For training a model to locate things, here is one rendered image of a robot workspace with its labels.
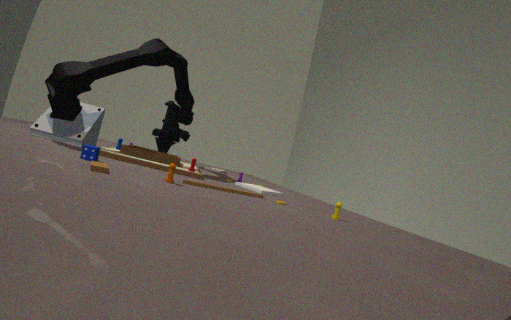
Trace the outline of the brown flat bar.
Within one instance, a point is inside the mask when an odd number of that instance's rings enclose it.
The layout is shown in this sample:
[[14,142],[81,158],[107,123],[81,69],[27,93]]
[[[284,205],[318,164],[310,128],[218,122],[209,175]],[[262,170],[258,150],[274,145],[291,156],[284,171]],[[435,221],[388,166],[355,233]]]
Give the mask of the brown flat bar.
[[194,180],[183,179],[183,183],[191,184],[191,185],[195,185],[195,186],[206,187],[206,188],[211,188],[214,190],[229,192],[229,193],[233,193],[233,194],[241,194],[241,195],[245,195],[245,196],[258,197],[258,198],[262,198],[262,199],[264,198],[264,195],[262,195],[262,194],[254,194],[254,193],[250,193],[250,192],[246,192],[246,191],[239,191],[239,190],[235,190],[235,189],[231,189],[231,188],[213,186],[213,185],[209,185],[209,184],[205,184],[205,183],[200,183],[200,182],[197,182]]

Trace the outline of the yellow pawn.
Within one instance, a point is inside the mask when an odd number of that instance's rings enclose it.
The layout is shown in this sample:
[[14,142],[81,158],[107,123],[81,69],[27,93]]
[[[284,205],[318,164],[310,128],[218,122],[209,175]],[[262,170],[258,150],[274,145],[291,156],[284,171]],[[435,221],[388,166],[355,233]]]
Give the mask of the yellow pawn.
[[334,215],[332,215],[332,219],[334,218],[334,219],[336,219],[336,220],[339,220],[339,217],[340,217],[340,216],[339,216],[339,213],[340,213],[340,210],[341,210],[340,208],[342,207],[342,203],[339,203],[339,202],[338,202],[338,203],[336,204],[336,206],[337,206],[337,207],[336,207],[336,210],[335,210]]

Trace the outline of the blue die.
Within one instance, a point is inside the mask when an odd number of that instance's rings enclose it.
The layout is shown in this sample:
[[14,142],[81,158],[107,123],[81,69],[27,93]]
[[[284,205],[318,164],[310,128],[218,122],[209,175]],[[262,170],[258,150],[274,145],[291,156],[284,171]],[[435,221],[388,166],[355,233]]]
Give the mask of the blue die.
[[89,161],[98,161],[99,152],[101,148],[92,146],[92,145],[84,145],[81,152],[81,159],[89,160]]

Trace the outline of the dark red pawn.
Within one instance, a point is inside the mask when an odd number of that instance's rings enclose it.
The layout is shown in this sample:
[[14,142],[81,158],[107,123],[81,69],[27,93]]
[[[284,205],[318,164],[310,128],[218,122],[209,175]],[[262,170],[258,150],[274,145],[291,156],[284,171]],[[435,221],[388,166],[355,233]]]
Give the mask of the dark red pawn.
[[189,170],[188,170],[188,171],[191,171],[191,172],[194,172],[194,171],[195,171],[195,169],[194,169],[195,162],[196,162],[196,159],[192,159],[191,168],[189,168]]

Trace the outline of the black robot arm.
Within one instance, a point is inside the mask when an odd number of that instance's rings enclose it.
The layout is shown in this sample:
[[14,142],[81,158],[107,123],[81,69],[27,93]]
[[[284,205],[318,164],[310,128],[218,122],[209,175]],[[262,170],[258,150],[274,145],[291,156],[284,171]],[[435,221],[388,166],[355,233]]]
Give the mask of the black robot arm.
[[165,118],[175,119],[185,125],[191,124],[195,101],[188,85],[188,62],[159,38],[144,42],[136,50],[94,61],[69,61],[56,64],[53,73],[45,81],[52,108],[50,117],[74,121],[82,109],[77,96],[90,91],[93,81],[144,65],[167,65],[174,68],[177,86],[174,99],[181,108],[174,101],[169,100],[165,103],[168,106]]

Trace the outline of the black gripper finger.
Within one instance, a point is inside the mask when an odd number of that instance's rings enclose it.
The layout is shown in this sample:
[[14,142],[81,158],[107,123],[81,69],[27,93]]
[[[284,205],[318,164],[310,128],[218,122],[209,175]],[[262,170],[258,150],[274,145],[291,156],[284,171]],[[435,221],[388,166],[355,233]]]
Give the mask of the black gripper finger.
[[166,150],[167,144],[171,142],[169,140],[161,139],[159,137],[156,137],[155,141],[158,147],[158,151],[160,152],[164,152]]
[[171,148],[172,145],[176,144],[175,142],[170,142],[169,144],[167,144],[167,147],[166,147],[166,150],[164,151],[164,153],[167,153],[167,151]]

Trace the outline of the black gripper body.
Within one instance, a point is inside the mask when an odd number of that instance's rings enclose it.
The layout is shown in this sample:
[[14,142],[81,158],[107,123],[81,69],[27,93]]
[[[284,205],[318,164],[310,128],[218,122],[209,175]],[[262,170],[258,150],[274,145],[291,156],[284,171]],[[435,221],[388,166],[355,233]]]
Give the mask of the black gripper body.
[[172,118],[165,118],[165,120],[163,119],[162,121],[164,122],[162,129],[155,128],[152,131],[152,135],[172,142],[179,142],[180,138],[175,137],[176,134],[172,134],[172,130],[174,129],[175,125],[179,123],[179,121]]

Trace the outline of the orange pawn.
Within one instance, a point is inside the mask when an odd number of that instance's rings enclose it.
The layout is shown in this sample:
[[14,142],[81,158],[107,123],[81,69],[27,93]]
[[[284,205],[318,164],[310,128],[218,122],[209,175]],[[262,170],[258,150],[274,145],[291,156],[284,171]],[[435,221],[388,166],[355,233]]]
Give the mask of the orange pawn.
[[165,178],[165,182],[167,182],[167,183],[174,183],[173,176],[174,176],[174,169],[176,168],[176,165],[175,164],[170,164],[169,168],[170,169],[168,171],[167,178]]

